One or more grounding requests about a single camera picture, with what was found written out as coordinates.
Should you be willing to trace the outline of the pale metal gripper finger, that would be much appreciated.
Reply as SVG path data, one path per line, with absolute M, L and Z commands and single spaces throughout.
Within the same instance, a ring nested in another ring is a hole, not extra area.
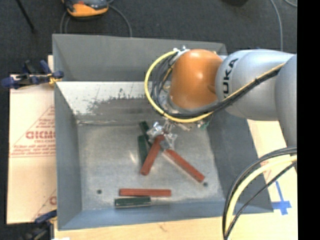
M 160 142 L 160 146 L 164 150 L 175 150 L 175 143 L 178 135 L 170 132 L 170 133 L 165 133 L 163 137 L 164 139 Z
M 158 121 L 156 121 L 152 127 L 147 130 L 146 134 L 148 139 L 153 141 L 156 137 L 164 134 L 164 128 Z

